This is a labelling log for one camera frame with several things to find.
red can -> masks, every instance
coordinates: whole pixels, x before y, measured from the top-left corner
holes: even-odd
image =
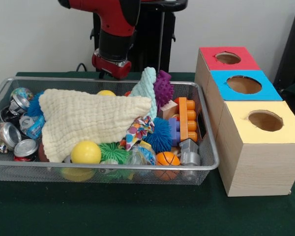
[[[25,139],[14,148],[14,161],[35,161],[38,157],[38,142]]]

basket rim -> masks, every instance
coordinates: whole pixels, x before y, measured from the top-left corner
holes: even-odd
[[[77,81],[77,82],[100,82],[100,83],[137,83],[139,80],[100,80],[100,79],[85,79],[85,78],[54,78],[54,77],[9,77],[0,84],[0,93],[4,87],[16,80],[36,80],[36,81]],[[182,171],[211,171],[219,165],[219,155],[216,148],[216,143],[211,128],[209,115],[205,98],[201,87],[195,82],[186,81],[171,81],[173,85],[189,85],[194,86],[198,91],[204,122],[206,126],[207,136],[213,152],[214,163],[210,166],[151,166],[151,165],[113,165],[113,164],[74,164],[74,163],[52,163],[52,162],[14,162],[0,161],[0,166],[31,166],[31,167],[65,167],[65,168],[89,168],[89,169],[128,169],[128,170],[182,170]]]

circular opening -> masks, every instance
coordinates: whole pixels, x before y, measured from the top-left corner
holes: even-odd
[[[20,141],[18,135],[19,131],[17,130],[17,128],[15,126],[10,126],[8,132],[12,142],[17,144]]]
[[[239,56],[237,56],[234,53],[228,53],[228,52],[219,53],[215,57],[219,62],[228,64],[228,65],[237,64],[237,63],[240,63],[241,61]]]
[[[259,129],[274,132],[283,127],[282,119],[275,113],[269,111],[253,111],[248,119]]]
[[[236,75],[227,80],[227,84],[232,90],[243,94],[254,94],[261,91],[261,84],[246,76]]]

white wall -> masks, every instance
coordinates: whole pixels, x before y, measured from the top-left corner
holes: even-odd
[[[176,16],[170,71],[194,71],[199,46],[245,46],[273,81],[295,0],[190,0]]]
[[[199,46],[246,46],[274,79],[295,0],[189,0],[177,13],[170,71],[194,72]],[[92,14],[57,0],[0,0],[0,81],[18,71],[92,69]]]

blue lid box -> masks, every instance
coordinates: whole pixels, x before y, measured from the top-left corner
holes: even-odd
[[[206,90],[206,104],[216,137],[224,101],[282,101],[260,70],[211,71]]]
[[[263,71],[211,71],[211,74],[223,100],[282,101]]]

